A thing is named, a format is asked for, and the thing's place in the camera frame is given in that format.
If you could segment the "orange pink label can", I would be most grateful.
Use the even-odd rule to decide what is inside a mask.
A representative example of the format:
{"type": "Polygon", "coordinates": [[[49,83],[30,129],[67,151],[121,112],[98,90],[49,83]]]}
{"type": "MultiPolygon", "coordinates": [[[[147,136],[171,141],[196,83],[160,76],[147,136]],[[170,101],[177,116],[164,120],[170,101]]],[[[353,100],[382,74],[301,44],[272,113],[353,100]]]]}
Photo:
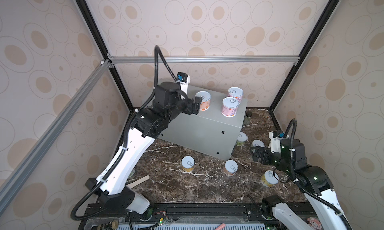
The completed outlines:
{"type": "Polygon", "coordinates": [[[211,94],[207,91],[199,91],[195,97],[201,97],[200,111],[207,111],[211,105],[211,94]]]}

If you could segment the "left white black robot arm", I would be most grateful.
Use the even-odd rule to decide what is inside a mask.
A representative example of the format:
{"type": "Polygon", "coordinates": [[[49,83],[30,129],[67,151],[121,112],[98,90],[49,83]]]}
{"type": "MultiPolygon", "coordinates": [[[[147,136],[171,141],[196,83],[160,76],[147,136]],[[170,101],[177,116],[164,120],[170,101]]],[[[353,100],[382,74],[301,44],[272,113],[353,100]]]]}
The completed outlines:
{"type": "Polygon", "coordinates": [[[106,209],[136,212],[148,219],[152,214],[151,202],[127,187],[127,179],[144,152],[169,123],[181,113],[199,114],[201,103],[201,97],[188,98],[179,83],[163,82],[155,86],[148,101],[129,119],[123,144],[112,161],[97,178],[87,181],[90,191],[72,209],[71,219],[83,221],[106,209]],[[93,194],[99,196],[103,208],[78,216],[81,205],[93,194]]]}

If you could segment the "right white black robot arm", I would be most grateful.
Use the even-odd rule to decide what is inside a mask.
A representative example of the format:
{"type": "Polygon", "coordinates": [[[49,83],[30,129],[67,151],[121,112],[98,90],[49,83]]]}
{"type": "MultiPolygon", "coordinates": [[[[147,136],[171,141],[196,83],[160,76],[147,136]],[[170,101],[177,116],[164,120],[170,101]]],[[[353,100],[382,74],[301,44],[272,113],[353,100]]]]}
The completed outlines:
{"type": "MultiPolygon", "coordinates": [[[[252,147],[250,152],[255,162],[273,166],[287,174],[315,210],[324,230],[352,229],[327,173],[308,164],[304,144],[297,139],[282,139],[280,147],[280,152],[265,147],[252,147]]],[[[277,195],[263,199],[261,212],[265,220],[278,220],[289,230],[310,229],[309,224],[277,195]]]]}

